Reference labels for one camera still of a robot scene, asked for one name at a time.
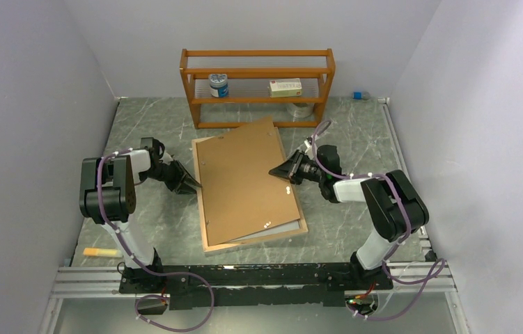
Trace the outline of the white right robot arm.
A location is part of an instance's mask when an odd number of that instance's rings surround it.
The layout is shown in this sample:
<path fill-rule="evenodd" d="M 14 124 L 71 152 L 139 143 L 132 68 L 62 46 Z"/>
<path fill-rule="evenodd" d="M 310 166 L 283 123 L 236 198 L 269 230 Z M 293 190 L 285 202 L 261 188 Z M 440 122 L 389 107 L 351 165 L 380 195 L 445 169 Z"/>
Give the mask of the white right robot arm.
<path fill-rule="evenodd" d="M 383 271 L 382 263 L 395 246 L 429 220 L 424 202 L 402 170 L 377 177 L 344 175 L 335 145 L 319 146 L 313 157 L 296 150 L 268 173 L 291 184 L 315 182 L 322 197 L 331 203 L 366 204 L 373 227 L 350 257 L 354 266 L 348 271 L 351 284 L 359 289 L 367 288 L 376 273 Z"/>

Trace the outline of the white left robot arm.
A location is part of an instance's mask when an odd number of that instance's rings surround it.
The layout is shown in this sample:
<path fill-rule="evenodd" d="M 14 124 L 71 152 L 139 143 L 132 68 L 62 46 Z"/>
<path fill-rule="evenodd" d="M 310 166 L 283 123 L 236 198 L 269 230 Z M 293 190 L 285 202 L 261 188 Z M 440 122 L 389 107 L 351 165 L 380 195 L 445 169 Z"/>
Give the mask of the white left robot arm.
<path fill-rule="evenodd" d="M 201 187 L 162 142 L 145 137 L 137 148 L 82 161 L 79 208 L 114 239 L 130 277 L 137 278 L 147 292 L 157 292 L 165 283 L 162 261 L 132 220 L 136 186 L 148 179 L 164 183 L 178 195 L 193 195 Z"/>

